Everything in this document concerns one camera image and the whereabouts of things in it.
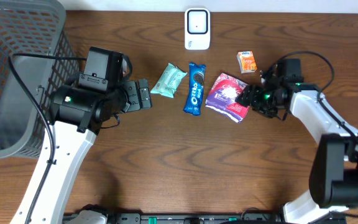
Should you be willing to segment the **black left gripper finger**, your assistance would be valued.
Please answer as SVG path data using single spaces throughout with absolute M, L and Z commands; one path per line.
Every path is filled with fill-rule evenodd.
M 152 107 L 152 100 L 150 97 L 149 84 L 147 79 L 143 78 L 138 81 L 139 84 L 139 103 L 141 109 L 150 109 Z
M 139 86 L 136 81 L 126 82 L 126 91 L 128 95 L 129 109 L 127 112 L 133 112 L 140 110 L 140 100 L 139 100 Z

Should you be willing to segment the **red purple snack bag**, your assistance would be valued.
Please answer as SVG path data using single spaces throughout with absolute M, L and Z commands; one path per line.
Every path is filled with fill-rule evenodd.
M 221 73 L 206 97 L 205 106 L 240 123 L 247 115 L 249 107 L 237 103 L 236 98 L 246 86 L 245 82 Z

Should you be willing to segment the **small orange carton box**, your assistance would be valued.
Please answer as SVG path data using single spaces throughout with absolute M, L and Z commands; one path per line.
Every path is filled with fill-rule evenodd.
M 241 73 L 252 73 L 257 69 L 256 61 L 252 51 L 243 51 L 237 53 Z

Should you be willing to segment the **blue Oreo cookie pack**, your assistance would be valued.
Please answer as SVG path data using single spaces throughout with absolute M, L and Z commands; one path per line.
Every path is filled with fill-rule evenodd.
M 201 114 L 201 105 L 204 93 L 205 65 L 197 65 L 194 62 L 189 63 L 189 92 L 185 103 L 184 112 L 199 116 Z

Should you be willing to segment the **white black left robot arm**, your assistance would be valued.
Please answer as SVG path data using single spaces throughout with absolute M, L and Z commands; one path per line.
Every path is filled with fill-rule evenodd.
M 52 95 L 52 122 L 12 223 L 62 223 L 78 170 L 102 123 L 120 113 L 151 108 L 147 79 L 128 81 L 111 91 L 63 85 Z

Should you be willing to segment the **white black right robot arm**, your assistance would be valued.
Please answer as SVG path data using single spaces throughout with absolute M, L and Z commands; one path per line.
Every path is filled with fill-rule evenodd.
M 272 76 L 261 86 L 247 85 L 236 103 L 268 118 L 285 110 L 318 144 L 309 189 L 283 206 L 283 221 L 318 223 L 351 216 L 348 210 L 358 207 L 358 129 L 339 116 L 316 85 Z

